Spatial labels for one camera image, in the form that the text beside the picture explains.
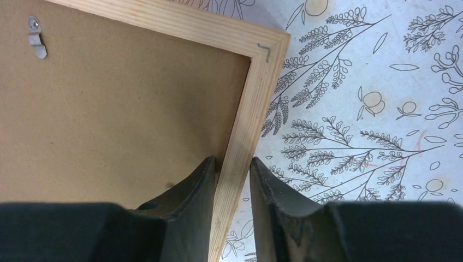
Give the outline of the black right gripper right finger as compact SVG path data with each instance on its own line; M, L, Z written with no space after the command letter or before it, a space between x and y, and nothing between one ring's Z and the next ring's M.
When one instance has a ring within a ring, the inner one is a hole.
M448 202L318 204L254 157L258 261L462 261L462 207Z

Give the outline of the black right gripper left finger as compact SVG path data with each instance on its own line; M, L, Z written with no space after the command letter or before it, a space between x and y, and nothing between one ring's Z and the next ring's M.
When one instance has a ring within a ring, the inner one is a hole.
M216 158L136 209L3 203L1 261L207 261Z

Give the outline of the light wooden picture frame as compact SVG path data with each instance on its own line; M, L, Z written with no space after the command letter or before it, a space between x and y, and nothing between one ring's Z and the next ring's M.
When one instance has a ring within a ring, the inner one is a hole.
M250 59L214 197L208 260L219 261L290 35L171 1L57 1L57 5Z

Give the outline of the brown cardboard backing board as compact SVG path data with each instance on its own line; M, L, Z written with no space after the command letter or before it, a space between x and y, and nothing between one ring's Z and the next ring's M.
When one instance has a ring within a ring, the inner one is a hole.
M29 44L41 25L47 57ZM1 201L133 209L220 170L248 57L45 1L1 1Z

